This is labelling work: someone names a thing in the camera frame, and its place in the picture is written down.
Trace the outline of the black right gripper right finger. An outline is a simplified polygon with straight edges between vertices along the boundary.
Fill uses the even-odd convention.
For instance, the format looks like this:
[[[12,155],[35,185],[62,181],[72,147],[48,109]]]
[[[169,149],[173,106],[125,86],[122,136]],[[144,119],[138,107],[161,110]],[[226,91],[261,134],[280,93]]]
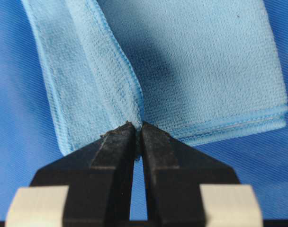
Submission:
[[[149,227],[261,227],[252,187],[227,164],[144,122],[141,148]]]

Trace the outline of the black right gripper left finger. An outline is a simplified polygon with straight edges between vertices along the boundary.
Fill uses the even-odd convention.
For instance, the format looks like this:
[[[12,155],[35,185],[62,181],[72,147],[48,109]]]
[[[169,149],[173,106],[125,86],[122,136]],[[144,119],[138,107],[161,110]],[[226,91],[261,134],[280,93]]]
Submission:
[[[127,221],[135,128],[126,123],[39,169],[10,205],[8,227],[114,227]]]

